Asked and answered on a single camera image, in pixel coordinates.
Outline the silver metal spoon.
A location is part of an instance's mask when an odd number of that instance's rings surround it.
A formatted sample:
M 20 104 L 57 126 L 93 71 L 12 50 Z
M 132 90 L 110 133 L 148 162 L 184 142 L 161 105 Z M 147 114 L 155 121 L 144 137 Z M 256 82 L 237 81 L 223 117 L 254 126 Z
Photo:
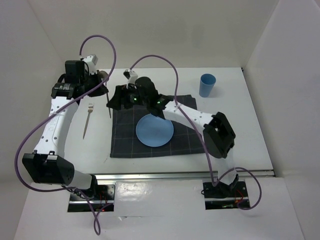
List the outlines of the silver metal spoon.
M 109 74 L 106 71 L 101 70 L 99 72 L 99 76 L 100 76 L 101 81 L 103 81 L 104 79 L 106 79 L 109 76 Z M 104 82 L 104 86 L 106 88 L 106 103 L 108 104 L 110 99 L 109 99 L 109 90 L 107 88 L 107 83 L 106 82 Z M 112 118 L 111 109 L 108 106 L 106 106 L 106 107 L 108 109 L 109 118 L 111 119 Z

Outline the silver metal fork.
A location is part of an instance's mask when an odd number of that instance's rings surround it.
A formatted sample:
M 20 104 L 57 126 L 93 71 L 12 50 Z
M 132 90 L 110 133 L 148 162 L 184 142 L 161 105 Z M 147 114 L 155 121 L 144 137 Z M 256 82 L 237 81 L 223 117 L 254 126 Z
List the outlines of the silver metal fork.
M 86 136 L 86 132 L 87 132 L 89 121 L 90 121 L 90 116 L 91 116 L 91 113 L 93 112 L 93 110 L 94 110 L 94 104 L 93 103 L 89 103 L 88 104 L 88 109 L 87 109 L 87 117 L 86 117 L 84 129 L 83 129 L 83 135 L 82 135 L 83 139 Z

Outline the blue plastic plate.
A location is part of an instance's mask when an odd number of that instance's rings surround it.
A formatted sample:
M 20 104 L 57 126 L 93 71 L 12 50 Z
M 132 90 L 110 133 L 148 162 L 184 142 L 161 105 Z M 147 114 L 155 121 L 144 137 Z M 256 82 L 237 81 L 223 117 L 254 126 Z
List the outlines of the blue plastic plate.
M 135 133 L 138 140 L 152 148 L 167 144 L 174 135 L 174 125 L 170 120 L 147 114 L 137 123 Z

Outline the dark grey checked cloth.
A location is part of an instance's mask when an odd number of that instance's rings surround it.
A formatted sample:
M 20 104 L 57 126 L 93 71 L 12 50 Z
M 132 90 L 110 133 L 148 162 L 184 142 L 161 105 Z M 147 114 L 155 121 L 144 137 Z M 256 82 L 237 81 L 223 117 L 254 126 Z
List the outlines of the dark grey checked cloth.
M 173 136 L 163 146 L 151 147 L 137 137 L 139 120 L 148 115 L 144 106 L 112 111 L 111 158 L 134 159 L 202 154 L 204 149 L 194 129 L 173 122 Z

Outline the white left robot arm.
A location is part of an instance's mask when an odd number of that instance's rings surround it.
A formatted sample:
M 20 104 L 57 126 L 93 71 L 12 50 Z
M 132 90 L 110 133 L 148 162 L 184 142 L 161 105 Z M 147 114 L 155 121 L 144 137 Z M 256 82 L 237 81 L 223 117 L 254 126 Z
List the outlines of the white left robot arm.
M 91 174 L 75 170 L 74 165 L 65 159 L 65 144 L 80 104 L 78 97 L 96 88 L 102 81 L 96 68 L 97 61 L 97 56 L 93 54 L 65 62 L 65 73 L 51 91 L 51 119 L 46 123 L 33 152 L 22 157 L 22 164 L 35 183 L 76 187 L 88 200 L 99 195 L 99 187 Z

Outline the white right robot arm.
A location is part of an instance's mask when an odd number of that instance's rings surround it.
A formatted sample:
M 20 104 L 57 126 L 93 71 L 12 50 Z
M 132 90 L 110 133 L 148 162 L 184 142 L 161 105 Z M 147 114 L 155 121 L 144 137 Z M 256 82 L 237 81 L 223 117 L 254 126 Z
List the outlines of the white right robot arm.
M 145 106 L 150 114 L 164 120 L 180 123 L 195 130 L 209 160 L 218 166 L 218 179 L 213 186 L 223 196 L 230 196 L 236 189 L 238 175 L 232 156 L 236 134 L 222 112 L 205 113 L 187 107 L 176 99 L 158 93 L 148 77 L 139 77 L 134 83 L 118 85 L 107 107 L 113 110 Z

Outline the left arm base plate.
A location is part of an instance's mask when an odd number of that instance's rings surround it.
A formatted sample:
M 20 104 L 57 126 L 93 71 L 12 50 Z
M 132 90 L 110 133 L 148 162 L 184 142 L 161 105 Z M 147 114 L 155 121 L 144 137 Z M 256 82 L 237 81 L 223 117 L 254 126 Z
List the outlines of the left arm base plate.
M 98 185 L 94 195 L 88 191 L 84 191 L 95 212 L 113 212 L 115 207 L 115 192 L 115 184 Z M 81 193 L 75 192 L 70 194 L 67 208 L 68 213 L 83 213 L 90 211 L 90 206 Z

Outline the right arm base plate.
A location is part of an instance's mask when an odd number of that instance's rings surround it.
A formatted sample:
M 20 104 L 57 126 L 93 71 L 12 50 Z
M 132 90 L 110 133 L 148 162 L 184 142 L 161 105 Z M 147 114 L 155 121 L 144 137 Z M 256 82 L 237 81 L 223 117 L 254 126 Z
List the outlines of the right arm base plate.
M 245 181 L 236 179 L 231 186 L 219 182 L 213 186 L 211 182 L 203 182 L 201 194 L 204 196 L 206 210 L 250 208 L 250 200 Z

